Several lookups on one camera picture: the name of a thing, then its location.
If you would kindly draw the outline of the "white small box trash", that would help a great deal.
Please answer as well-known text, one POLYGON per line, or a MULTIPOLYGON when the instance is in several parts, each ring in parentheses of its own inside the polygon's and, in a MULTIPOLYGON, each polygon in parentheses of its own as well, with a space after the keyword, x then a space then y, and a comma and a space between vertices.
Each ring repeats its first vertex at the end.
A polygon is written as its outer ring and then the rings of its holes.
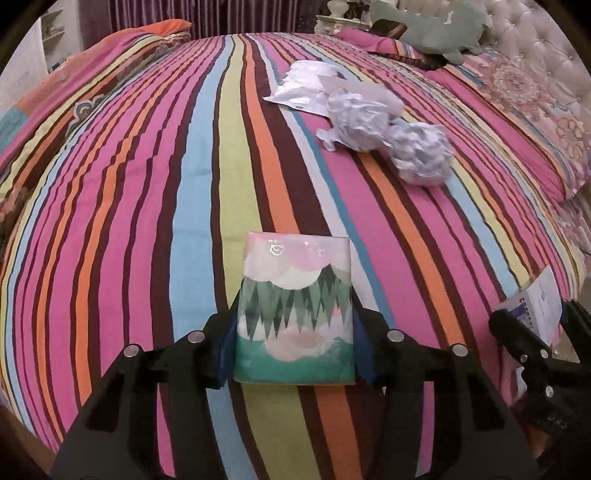
POLYGON ((550 266, 524 290, 501 303, 497 310, 506 310, 550 346, 562 315, 562 300, 550 266))

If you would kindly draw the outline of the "tissue pack with forest print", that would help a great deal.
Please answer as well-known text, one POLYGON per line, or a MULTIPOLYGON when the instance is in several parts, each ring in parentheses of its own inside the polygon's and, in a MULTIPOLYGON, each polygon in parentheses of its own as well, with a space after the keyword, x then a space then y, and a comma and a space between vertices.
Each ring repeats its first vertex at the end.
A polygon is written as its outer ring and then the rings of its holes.
POLYGON ((235 381, 352 384, 352 290, 348 238, 249 233, 238 297, 235 381))

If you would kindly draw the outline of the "small white paper ball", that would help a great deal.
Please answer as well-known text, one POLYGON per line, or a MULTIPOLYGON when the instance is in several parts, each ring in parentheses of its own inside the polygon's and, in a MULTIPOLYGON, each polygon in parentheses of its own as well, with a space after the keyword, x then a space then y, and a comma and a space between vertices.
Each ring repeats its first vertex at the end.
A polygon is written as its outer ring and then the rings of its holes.
POLYGON ((394 122, 384 143, 394 168, 405 182, 432 187, 451 177, 454 155, 442 125, 394 122))

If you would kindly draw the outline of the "large white paper ball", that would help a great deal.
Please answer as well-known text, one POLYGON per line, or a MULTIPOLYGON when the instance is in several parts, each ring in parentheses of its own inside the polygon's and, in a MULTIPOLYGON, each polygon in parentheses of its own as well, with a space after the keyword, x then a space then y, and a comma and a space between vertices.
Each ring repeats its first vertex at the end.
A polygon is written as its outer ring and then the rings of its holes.
POLYGON ((338 89, 327 101, 331 128, 318 129, 317 137, 326 150, 337 145, 358 152, 370 152, 386 144, 388 131, 404 112, 405 106, 394 94, 371 98, 338 89))

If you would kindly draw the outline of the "floral pink pillow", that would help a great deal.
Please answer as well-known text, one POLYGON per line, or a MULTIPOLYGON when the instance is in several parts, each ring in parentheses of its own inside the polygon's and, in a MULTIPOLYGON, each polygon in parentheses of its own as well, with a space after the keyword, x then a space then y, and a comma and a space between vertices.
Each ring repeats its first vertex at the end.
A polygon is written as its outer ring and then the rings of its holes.
POLYGON ((487 48, 426 77, 473 109, 549 199, 563 203, 589 180, 590 131, 507 56, 487 48))

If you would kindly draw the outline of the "colourful striped bed sheet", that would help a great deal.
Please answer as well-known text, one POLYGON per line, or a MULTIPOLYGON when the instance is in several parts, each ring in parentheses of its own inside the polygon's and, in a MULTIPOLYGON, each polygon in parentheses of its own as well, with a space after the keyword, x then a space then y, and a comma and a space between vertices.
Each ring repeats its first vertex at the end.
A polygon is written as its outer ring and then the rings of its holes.
POLYGON ((57 450, 129 343, 152 349, 229 305, 250 231, 346 236, 363 304, 418 341, 462 342, 516 395, 490 312, 550 266, 578 295, 583 255, 557 203, 480 116, 417 68, 311 34, 166 41, 104 95, 45 121, 1 177, 1 382, 57 450), (297 60, 391 89, 442 125, 442 187, 376 153, 329 152, 321 117, 264 98, 297 60))

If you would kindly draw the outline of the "beige tufted headboard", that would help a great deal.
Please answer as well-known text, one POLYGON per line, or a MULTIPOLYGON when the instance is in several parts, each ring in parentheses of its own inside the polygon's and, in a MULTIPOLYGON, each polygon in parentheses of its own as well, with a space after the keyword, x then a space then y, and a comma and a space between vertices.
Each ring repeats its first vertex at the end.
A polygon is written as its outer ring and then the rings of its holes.
POLYGON ((590 74, 550 14, 534 1, 477 1, 493 47, 529 73, 579 120, 590 123, 590 74))

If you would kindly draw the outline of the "green plush toy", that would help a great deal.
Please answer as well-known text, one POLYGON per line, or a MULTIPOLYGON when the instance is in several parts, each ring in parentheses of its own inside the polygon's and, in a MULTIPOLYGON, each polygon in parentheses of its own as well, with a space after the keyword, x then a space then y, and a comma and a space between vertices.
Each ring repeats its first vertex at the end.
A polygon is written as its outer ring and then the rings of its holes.
POLYGON ((441 55, 449 63, 462 65, 464 52, 480 55, 481 39, 491 29, 491 17, 474 4, 452 1, 436 16, 403 11, 386 1, 370 3, 373 21, 387 20, 407 26, 401 41, 422 54, 441 55))

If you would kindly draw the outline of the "folded orange pink quilt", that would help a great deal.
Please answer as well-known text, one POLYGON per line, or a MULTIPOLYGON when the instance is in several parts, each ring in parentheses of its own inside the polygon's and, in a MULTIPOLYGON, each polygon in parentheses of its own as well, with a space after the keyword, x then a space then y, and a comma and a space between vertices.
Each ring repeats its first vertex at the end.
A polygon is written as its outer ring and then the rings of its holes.
POLYGON ((188 35, 190 28, 186 20, 169 19, 123 29, 66 60, 1 116, 1 177, 10 175, 24 146, 56 111, 65 109, 54 121, 64 119, 69 124, 76 104, 104 95, 134 62, 150 56, 176 34, 188 35))

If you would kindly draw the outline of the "white plastic wrapper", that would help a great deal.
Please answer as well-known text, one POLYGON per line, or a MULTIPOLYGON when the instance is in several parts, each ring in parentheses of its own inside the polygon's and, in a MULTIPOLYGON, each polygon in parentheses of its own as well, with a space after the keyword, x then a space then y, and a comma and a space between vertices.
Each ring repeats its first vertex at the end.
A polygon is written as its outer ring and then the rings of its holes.
POLYGON ((304 113, 328 116, 329 94, 321 77, 345 78, 345 69, 322 61, 298 60, 264 100, 304 113))

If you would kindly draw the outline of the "pink striped far pillow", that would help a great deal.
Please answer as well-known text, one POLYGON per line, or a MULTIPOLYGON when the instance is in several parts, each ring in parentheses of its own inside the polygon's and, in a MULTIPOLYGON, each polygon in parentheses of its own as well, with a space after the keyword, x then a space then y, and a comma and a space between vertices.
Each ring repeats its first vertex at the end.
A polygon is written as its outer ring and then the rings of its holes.
POLYGON ((335 38, 352 44, 370 54, 415 65, 424 70, 430 70, 438 66, 431 58, 398 39, 374 35, 359 29, 341 30, 335 33, 335 38))

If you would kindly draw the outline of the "white bedside table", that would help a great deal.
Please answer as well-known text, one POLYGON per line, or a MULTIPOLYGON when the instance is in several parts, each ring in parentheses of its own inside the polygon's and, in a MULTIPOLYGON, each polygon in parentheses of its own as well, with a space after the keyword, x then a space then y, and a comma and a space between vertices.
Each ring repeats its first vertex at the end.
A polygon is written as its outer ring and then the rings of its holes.
POLYGON ((328 15, 318 14, 315 34, 334 35, 345 29, 369 31, 370 1, 335 0, 327 3, 328 15))

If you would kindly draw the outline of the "white wardrobe cabinet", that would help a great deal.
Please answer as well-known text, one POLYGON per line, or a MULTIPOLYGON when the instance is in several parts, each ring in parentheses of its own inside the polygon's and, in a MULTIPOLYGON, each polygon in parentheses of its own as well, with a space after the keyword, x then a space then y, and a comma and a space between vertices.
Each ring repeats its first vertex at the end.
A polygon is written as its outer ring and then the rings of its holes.
POLYGON ((78 2, 56 1, 31 26, 1 73, 1 114, 81 50, 78 2))

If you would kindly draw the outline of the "purple curtain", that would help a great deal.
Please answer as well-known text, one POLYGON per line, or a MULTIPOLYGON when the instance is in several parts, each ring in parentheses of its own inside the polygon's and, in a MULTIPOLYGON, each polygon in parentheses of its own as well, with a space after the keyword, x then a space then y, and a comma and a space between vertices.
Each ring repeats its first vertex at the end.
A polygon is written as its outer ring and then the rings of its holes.
POLYGON ((81 0, 80 33, 86 46, 128 28, 179 19, 190 23, 194 39, 260 32, 315 29, 318 14, 328 12, 315 0, 81 0))

